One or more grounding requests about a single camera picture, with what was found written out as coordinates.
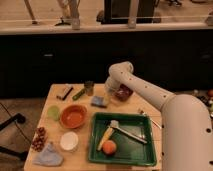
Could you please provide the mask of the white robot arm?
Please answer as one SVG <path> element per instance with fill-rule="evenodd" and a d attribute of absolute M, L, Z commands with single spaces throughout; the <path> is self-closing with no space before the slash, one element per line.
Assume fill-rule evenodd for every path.
<path fill-rule="evenodd" d="M 113 64 L 108 73 L 107 92 L 124 84 L 161 112 L 162 171 L 213 171 L 213 128 L 201 100 L 134 76 L 130 62 Z"/>

